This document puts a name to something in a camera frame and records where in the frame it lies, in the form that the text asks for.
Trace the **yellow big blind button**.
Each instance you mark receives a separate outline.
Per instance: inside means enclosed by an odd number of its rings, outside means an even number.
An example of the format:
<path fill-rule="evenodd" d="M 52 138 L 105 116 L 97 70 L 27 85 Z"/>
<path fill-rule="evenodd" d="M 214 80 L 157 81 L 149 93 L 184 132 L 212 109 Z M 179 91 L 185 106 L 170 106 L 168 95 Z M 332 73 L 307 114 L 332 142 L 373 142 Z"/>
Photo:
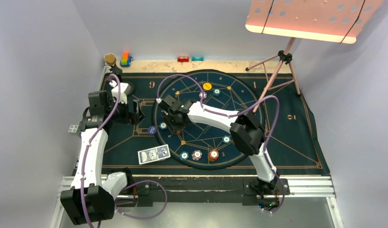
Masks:
<path fill-rule="evenodd" d="M 206 90 L 206 91 L 209 91 L 209 90 L 211 90 L 212 89 L 212 84 L 211 83 L 208 83 L 208 82 L 206 82 L 206 83 L 203 83 L 203 89 L 204 90 Z"/>

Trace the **pink chips seat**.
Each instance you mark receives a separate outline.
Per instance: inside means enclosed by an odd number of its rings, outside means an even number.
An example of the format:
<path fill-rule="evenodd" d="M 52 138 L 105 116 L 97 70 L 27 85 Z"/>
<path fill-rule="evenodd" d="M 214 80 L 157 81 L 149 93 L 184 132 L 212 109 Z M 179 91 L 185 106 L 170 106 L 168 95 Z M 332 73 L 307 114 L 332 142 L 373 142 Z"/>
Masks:
<path fill-rule="evenodd" d="M 206 92 L 200 92 L 199 98 L 206 99 L 208 97 L 208 94 Z"/>

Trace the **purple small blind button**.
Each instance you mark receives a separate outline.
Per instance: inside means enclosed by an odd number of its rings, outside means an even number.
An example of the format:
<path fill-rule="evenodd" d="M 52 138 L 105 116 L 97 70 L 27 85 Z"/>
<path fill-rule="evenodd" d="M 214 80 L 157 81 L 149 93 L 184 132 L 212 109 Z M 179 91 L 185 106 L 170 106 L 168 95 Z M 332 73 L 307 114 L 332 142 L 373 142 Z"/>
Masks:
<path fill-rule="evenodd" d="M 149 135 L 155 135 L 157 132 L 157 127 L 152 125 L 148 127 L 147 132 Z"/>

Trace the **teal chips seat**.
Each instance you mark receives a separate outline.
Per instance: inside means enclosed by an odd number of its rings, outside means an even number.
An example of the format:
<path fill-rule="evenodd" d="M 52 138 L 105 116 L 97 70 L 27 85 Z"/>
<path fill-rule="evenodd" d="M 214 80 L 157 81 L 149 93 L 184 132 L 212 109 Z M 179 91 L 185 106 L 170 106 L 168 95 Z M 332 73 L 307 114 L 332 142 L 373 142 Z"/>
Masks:
<path fill-rule="evenodd" d="M 223 138 L 222 138 L 222 142 L 223 143 L 225 143 L 225 144 L 229 144 L 230 142 L 231 142 L 231 138 L 230 138 L 230 136 L 224 136 Z"/>
<path fill-rule="evenodd" d="M 159 124 L 159 128 L 162 129 L 162 130 L 165 130 L 165 129 L 167 129 L 167 124 L 165 122 L 161 122 Z"/>
<path fill-rule="evenodd" d="M 221 95 L 221 90 L 220 89 L 213 90 L 213 95 L 214 96 L 220 96 Z"/>

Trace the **teal poker chip stack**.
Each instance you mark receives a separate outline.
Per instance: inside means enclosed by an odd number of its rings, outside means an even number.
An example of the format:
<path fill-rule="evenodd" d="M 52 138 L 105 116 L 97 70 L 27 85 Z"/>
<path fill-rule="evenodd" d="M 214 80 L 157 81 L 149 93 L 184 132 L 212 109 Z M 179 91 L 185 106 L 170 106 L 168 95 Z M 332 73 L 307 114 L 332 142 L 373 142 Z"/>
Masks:
<path fill-rule="evenodd" d="M 186 161 L 188 160 L 190 157 L 189 153 L 188 152 L 181 152 L 180 156 L 179 156 L 179 159 L 182 160 L 182 161 Z"/>

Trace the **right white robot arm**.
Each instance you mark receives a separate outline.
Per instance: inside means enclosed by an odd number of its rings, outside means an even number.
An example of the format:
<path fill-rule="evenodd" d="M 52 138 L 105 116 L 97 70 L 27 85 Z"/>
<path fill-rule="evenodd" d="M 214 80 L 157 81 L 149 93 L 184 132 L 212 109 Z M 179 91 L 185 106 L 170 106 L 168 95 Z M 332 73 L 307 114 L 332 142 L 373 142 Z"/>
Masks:
<path fill-rule="evenodd" d="M 206 124 L 230 134 L 236 149 L 248 156 L 256 169 L 260 189 L 271 193 L 278 187 L 278 174 L 267 151 L 272 136 L 264 136 L 264 128 L 252 109 L 261 102 L 239 111 L 230 111 L 204 105 L 203 99 L 185 99 L 167 95 L 156 98 L 158 106 L 164 110 L 162 118 L 169 130 L 176 134 L 188 124 Z"/>

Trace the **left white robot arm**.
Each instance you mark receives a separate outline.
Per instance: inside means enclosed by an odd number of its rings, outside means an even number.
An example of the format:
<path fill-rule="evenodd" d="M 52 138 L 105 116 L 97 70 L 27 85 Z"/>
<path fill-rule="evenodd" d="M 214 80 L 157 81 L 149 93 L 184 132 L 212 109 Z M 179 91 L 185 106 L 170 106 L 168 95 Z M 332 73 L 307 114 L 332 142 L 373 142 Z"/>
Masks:
<path fill-rule="evenodd" d="M 76 174 L 70 189 L 60 194 L 60 202 L 74 225 L 112 219 L 117 195 L 129 194 L 134 181 L 128 169 L 110 173 L 102 181 L 102 162 L 108 133 L 113 123 L 139 124 L 143 119 L 138 101 L 133 111 L 128 109 L 127 97 L 134 91 L 129 82 L 110 82 L 111 91 L 89 93 L 89 106 L 79 123 L 81 150 Z"/>

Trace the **orange poker chip stack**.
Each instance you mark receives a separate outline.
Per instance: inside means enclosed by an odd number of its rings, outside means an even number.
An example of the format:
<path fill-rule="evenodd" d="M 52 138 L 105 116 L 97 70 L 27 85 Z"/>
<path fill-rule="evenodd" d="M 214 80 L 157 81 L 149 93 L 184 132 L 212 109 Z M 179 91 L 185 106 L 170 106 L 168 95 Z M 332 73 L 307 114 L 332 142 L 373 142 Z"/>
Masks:
<path fill-rule="evenodd" d="M 218 159 L 219 157 L 219 152 L 217 150 L 211 150 L 208 153 L 208 161 L 214 162 Z"/>

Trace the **pink blue poker chip stack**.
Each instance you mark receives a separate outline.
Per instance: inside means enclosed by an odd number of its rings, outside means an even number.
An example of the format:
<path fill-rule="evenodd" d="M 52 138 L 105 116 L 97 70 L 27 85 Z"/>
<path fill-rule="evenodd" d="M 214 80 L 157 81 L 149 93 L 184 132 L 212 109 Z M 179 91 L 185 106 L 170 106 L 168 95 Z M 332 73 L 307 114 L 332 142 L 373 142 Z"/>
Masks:
<path fill-rule="evenodd" d="M 194 161 L 200 160 L 201 157 L 202 157 L 202 152 L 201 152 L 200 150 L 195 150 L 195 151 L 193 151 L 193 153 L 192 153 L 192 159 L 193 159 Z"/>

